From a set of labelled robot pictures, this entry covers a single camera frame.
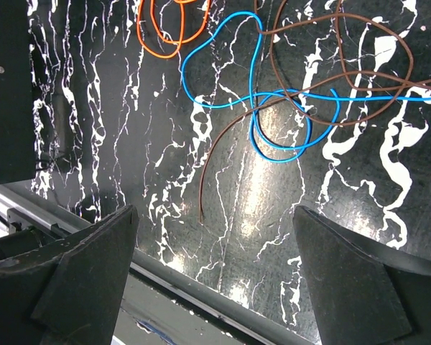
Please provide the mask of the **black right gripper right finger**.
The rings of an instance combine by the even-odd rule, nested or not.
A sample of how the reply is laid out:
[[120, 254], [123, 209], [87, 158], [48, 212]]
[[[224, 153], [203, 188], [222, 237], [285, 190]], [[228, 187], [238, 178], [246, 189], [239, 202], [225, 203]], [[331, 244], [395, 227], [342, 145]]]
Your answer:
[[431, 344], [431, 261], [308, 207], [293, 226], [324, 344]]

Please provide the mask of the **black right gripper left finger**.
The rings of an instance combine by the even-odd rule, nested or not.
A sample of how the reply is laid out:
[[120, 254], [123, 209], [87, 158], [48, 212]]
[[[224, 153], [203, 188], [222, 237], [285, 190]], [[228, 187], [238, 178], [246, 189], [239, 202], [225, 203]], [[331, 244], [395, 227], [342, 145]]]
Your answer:
[[110, 344], [139, 218], [124, 206], [73, 234], [0, 238], [0, 344]]

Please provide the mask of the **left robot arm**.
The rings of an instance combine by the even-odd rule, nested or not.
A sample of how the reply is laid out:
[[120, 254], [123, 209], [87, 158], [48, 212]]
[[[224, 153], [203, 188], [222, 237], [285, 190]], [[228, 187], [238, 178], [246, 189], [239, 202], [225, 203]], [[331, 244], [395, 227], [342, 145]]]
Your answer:
[[0, 185], [36, 174], [25, 1], [0, 1]]

